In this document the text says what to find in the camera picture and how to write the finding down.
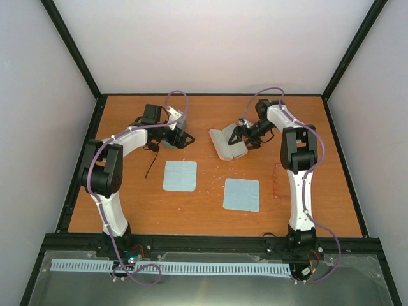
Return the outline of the blue grey glasses case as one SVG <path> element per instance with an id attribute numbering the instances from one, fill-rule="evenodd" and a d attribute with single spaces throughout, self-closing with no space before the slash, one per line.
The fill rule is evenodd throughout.
<path id="1" fill-rule="evenodd" d="M 166 135 L 166 139 L 163 139 L 163 145 L 171 149 L 177 149 L 177 134 L 181 131 L 185 131 L 187 116 L 184 116 L 184 120 L 177 123 L 174 130 Z"/>

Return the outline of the pink glasses case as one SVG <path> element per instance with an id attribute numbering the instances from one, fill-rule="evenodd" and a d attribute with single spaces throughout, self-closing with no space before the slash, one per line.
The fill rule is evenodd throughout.
<path id="1" fill-rule="evenodd" d="M 243 141 L 233 145 L 228 144 L 228 140 L 231 138 L 236 126 L 236 124 L 230 124 L 223 130 L 209 130 L 209 135 L 215 147 L 215 151 L 223 161 L 232 161 L 233 159 L 240 158 L 248 153 L 248 148 Z"/>

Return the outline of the black sunglasses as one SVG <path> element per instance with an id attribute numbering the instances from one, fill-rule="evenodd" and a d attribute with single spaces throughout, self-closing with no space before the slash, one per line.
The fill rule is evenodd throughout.
<path id="1" fill-rule="evenodd" d="M 160 146 L 158 143 L 148 143 L 142 147 L 143 150 L 150 150 L 152 152 L 159 152 Z"/>

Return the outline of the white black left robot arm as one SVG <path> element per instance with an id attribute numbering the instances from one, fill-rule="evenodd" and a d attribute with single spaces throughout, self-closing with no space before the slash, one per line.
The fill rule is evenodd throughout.
<path id="1" fill-rule="evenodd" d="M 129 223 L 119 197 L 124 157 L 136 149 L 158 150 L 161 142 L 177 149 L 194 143 L 195 138 L 177 125 L 184 119 L 185 113 L 170 106 L 147 104 L 143 115 L 123 132 L 85 144 L 78 179 L 98 208 L 103 232 L 113 236 L 110 248 L 118 256 L 127 256 L 133 248 L 133 241 L 125 236 Z"/>

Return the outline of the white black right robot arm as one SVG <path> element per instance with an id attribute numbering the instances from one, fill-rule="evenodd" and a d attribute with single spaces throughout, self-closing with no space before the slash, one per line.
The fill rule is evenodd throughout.
<path id="1" fill-rule="evenodd" d="M 260 148 L 267 132 L 274 128 L 281 132 L 280 163 L 288 175 L 291 200 L 286 252 L 292 258 L 300 258 L 317 245 L 311 192 L 312 171 L 318 162 L 316 129 L 297 121 L 280 101 L 261 99 L 255 109 L 259 120 L 250 124 L 241 118 L 226 141 L 228 145 L 242 144 L 252 150 Z"/>

